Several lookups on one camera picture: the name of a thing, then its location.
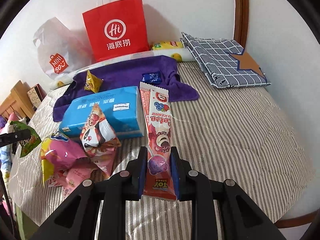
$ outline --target bed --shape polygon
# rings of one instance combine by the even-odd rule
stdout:
[[[16,111],[22,118],[34,115],[35,111],[33,105],[27,95],[27,89],[19,80],[11,89],[10,95],[0,105],[0,115],[8,118],[9,115]]]
[[[209,179],[235,180],[276,222],[313,177],[312,165],[284,113],[264,88],[214,89],[194,62],[179,63],[178,71],[181,80],[195,88],[200,98],[171,103],[172,145],[194,170]],[[29,125],[42,139],[59,126],[52,120],[52,110],[67,87],[51,91],[31,118]],[[124,170],[137,158],[146,142],[145,137],[123,140],[113,173]],[[37,225],[63,201],[61,187],[42,185],[39,150],[38,146],[19,158],[18,148],[9,184],[16,205]],[[126,234],[130,239],[189,239],[190,202],[143,196],[139,202],[127,202],[126,208]]]

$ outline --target metal bolt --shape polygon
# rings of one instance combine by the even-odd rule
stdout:
[[[227,179],[227,180],[226,180],[226,184],[227,184],[227,186],[232,187],[232,186],[234,186],[236,183],[235,183],[235,181],[234,181],[233,179]]]
[[[188,172],[188,174],[189,174],[191,177],[196,177],[196,176],[198,176],[198,171],[191,170],[191,171]]]
[[[92,180],[86,179],[82,182],[82,185],[85,187],[89,187],[92,184]]]
[[[121,171],[121,172],[120,172],[120,176],[121,176],[121,177],[128,177],[129,174],[130,174],[129,171]]]

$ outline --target blue tissue pack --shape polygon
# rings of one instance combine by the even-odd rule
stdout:
[[[79,137],[95,103],[99,104],[119,139],[144,136],[144,114],[139,89],[136,86],[74,99],[63,116],[59,131],[70,138]]]

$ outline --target gray plaid cloth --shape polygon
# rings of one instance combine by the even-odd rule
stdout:
[[[240,55],[244,48],[235,40],[200,39],[186,33],[182,33],[182,36],[184,47],[190,50],[210,85],[216,88],[230,88],[271,84],[252,70],[239,69],[239,61],[230,54]]]

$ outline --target orange star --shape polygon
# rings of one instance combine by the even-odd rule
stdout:
[[[254,59],[249,55],[248,52],[244,52],[243,54],[231,54],[236,60],[238,60],[238,70],[252,70],[257,73],[259,76],[263,77],[265,80],[266,77],[261,71],[259,65],[254,61]]]

